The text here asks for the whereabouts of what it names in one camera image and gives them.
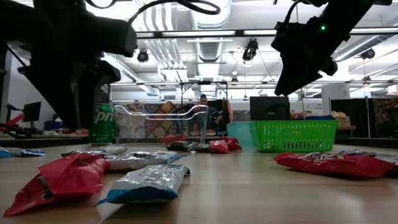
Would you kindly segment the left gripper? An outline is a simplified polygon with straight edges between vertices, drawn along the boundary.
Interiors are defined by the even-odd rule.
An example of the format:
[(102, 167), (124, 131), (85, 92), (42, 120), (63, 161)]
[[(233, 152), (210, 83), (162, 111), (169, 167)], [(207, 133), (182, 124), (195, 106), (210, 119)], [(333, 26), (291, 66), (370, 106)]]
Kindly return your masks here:
[(89, 127), (96, 93), (121, 79), (119, 69), (103, 56), (122, 53), (122, 22), (105, 17), (38, 17), (19, 25), (18, 41), (31, 52), (30, 64), (19, 67), (19, 73), (66, 127)]

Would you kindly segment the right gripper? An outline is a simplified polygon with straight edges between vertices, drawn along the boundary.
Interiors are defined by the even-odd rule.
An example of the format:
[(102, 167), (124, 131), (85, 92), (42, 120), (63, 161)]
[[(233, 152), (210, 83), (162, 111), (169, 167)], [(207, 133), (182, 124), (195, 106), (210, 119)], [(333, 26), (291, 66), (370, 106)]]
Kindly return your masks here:
[(338, 24), (325, 16), (313, 16), (307, 23), (281, 23), (281, 33), (287, 39), (282, 59), (282, 71), (274, 93), (288, 96), (301, 87), (319, 79), (322, 71), (328, 76), (337, 72), (331, 55), (348, 38), (338, 30)]

